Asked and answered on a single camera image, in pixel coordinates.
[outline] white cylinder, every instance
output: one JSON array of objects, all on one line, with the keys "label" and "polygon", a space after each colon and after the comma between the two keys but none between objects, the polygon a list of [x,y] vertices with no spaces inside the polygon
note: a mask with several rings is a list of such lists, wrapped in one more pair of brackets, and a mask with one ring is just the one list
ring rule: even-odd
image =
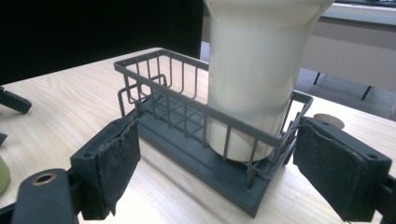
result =
[{"label": "white cylinder", "polygon": [[[278,136],[313,26],[332,0],[205,0],[210,12],[208,105]],[[209,118],[223,155],[227,126]],[[227,159],[248,161],[254,139],[232,129]],[[272,148],[259,143],[254,161]]]}]

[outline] basket base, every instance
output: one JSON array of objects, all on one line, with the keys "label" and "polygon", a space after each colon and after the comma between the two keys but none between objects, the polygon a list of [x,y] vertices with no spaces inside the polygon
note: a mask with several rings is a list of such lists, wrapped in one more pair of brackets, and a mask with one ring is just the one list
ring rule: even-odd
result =
[{"label": "basket base", "polygon": [[[143,106],[150,104],[150,100],[147,100]],[[254,172],[253,184],[249,185],[245,163],[225,161],[210,147],[185,137],[176,128],[169,128],[166,122],[154,118],[147,111],[140,114],[138,120],[138,133],[142,139],[252,217],[256,216],[272,177],[291,152],[291,149],[287,150],[272,168],[271,155],[254,164],[257,172]]]}]

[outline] wire basket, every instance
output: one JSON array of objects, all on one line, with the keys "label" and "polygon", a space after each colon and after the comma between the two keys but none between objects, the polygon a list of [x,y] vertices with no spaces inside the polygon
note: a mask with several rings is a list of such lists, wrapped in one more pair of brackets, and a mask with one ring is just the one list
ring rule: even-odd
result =
[{"label": "wire basket", "polygon": [[[121,115],[139,119],[139,136],[255,217],[276,171],[291,156],[296,125],[312,104],[312,97],[295,91],[288,107],[290,124],[285,119],[284,132],[272,136],[206,104],[207,63],[160,49],[115,62],[114,66],[125,82],[119,91]],[[290,114],[294,104],[302,105],[295,117]],[[222,156],[206,142],[208,117],[227,126]],[[254,138],[248,162],[226,159],[232,129]],[[274,150],[265,159],[253,161],[259,142]]]}]

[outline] light wood table surface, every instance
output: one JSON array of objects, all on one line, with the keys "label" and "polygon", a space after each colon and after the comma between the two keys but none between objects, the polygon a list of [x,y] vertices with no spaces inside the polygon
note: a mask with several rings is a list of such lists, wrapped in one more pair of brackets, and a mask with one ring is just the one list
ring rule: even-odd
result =
[{"label": "light wood table surface", "polygon": [[[70,156],[120,117],[117,92],[124,84],[113,63],[141,53],[5,85],[33,106],[26,115],[0,106],[0,132],[8,134],[0,157],[11,171],[0,207],[16,201],[26,177],[70,168]],[[396,160],[396,122],[315,98],[306,115],[317,113],[336,116],[347,133]],[[252,218],[144,141],[140,146],[142,160],[116,216],[101,223],[343,223],[292,161],[279,169]],[[390,174],[396,176],[394,164]],[[376,214],[374,223],[379,221]]]}]

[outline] metal wire rack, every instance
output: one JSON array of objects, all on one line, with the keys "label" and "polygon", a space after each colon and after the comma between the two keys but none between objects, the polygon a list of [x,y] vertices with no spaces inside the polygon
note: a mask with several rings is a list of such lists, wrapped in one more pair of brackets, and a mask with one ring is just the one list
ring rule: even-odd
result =
[{"label": "metal wire rack", "polygon": [[[139,136],[255,217],[276,171],[291,156],[296,125],[312,98],[294,92],[289,109],[295,103],[304,106],[285,132],[272,136],[206,104],[207,63],[160,49],[115,62],[114,66],[125,82],[119,91],[121,115],[139,119]],[[227,126],[222,156],[206,142],[208,117]],[[248,162],[226,159],[232,129],[254,138]],[[267,158],[253,161],[259,142],[274,150]]]}]

